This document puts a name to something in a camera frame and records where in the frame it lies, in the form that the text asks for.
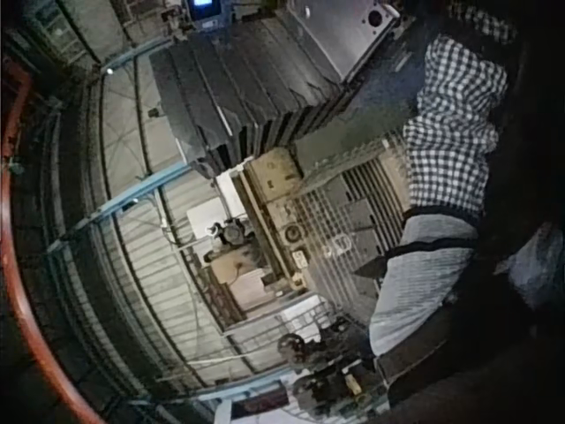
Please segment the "red railing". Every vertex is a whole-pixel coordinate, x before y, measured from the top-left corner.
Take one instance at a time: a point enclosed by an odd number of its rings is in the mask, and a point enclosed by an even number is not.
[[[7,60],[4,62],[4,72],[19,83],[16,100],[7,118],[4,136],[2,138],[2,184],[1,184],[1,220],[0,225],[2,247],[2,269],[8,291],[8,298],[14,310],[18,325],[27,341],[29,349],[37,360],[39,367],[51,386],[64,403],[77,415],[81,422],[103,423],[104,420],[96,413],[88,402],[80,395],[77,388],[63,371],[35,320],[30,301],[21,280],[16,257],[13,235],[11,231],[11,173],[8,162],[18,149],[19,124],[30,93],[32,80],[18,64]]]

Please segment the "cable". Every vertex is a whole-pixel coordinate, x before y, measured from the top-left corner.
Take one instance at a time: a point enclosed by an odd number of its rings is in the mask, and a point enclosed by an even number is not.
[[[232,286],[237,281],[237,279],[239,278],[239,270],[243,268],[243,266],[244,265],[242,263],[236,265],[236,277],[231,281],[231,283],[228,283],[228,286]]]

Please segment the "metal grating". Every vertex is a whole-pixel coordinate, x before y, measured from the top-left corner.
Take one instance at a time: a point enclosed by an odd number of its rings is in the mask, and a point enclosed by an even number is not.
[[[359,291],[361,277],[353,271],[396,246],[402,235],[405,170],[402,163],[391,169],[383,161],[402,149],[402,138],[392,132],[327,159],[305,177],[294,199],[308,235],[313,289],[361,322],[370,319],[376,298]]]

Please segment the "light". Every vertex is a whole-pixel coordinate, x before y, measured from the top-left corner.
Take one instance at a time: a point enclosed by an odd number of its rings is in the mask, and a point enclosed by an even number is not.
[[[194,5],[197,7],[209,6],[213,0],[193,0]]]

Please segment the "machinery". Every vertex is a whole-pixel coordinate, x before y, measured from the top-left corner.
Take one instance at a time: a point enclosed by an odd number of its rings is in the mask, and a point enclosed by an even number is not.
[[[374,365],[366,335],[343,317],[320,330],[320,341],[288,334],[279,353],[297,373],[292,394],[315,420],[359,418],[386,404],[386,387]]]
[[[229,1],[187,0],[187,10],[197,30],[151,64],[185,160],[206,178],[329,122],[399,20],[373,0],[289,0],[233,24]]]

